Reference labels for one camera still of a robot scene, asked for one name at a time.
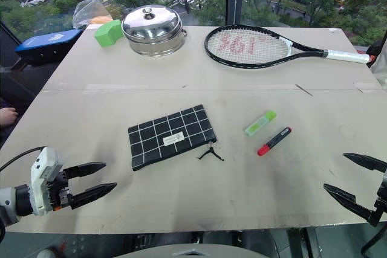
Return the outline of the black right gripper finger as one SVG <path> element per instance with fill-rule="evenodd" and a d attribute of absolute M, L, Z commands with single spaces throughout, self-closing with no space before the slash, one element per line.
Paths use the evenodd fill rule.
<path fill-rule="evenodd" d="M 386 172 L 386 162 L 378 160 L 377 158 L 358 153 L 344 153 L 343 156 L 368 170 Z"/>
<path fill-rule="evenodd" d="M 333 185 L 324 184 L 323 188 L 344 208 L 366 220 L 370 225 L 377 225 L 379 220 L 375 212 L 356 202 L 356 196 Z"/>

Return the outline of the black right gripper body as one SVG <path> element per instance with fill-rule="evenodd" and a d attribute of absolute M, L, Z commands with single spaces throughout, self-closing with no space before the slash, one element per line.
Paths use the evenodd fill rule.
<path fill-rule="evenodd" d="M 376 227 L 380 222 L 382 214 L 386 213 L 386 169 L 380 170 L 383 173 L 382 183 L 377 191 L 377 199 L 374 206 L 376 211 L 374 213 L 374 226 Z"/>

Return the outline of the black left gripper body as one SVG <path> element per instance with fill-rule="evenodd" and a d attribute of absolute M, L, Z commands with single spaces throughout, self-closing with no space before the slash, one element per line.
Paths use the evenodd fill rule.
<path fill-rule="evenodd" d="M 47 181 L 47 190 L 53 211 L 72 204 L 73 196 L 69 190 L 68 175 L 65 170 L 60 171 L 52 181 Z"/>

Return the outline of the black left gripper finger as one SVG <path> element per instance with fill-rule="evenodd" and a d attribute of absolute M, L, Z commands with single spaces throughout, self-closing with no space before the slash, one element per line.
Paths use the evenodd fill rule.
<path fill-rule="evenodd" d="M 105 166 L 105 163 L 90 162 L 78 166 L 69 167 L 67 169 L 64 169 L 63 172 L 66 174 L 67 179 L 73 179 L 96 173 Z"/>
<path fill-rule="evenodd" d="M 111 192 L 117 186 L 116 182 L 100 184 L 95 187 L 86 189 L 84 192 L 72 196 L 70 207 L 72 209 L 79 208 L 90 202 L 96 201 Z"/>

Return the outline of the bystander hand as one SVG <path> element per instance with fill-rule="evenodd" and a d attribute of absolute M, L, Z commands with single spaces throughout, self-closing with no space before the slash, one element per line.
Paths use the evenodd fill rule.
<path fill-rule="evenodd" d="M 12 125 L 18 117 L 18 112 L 15 108 L 1 108 L 0 110 L 0 125 L 7 127 Z"/>

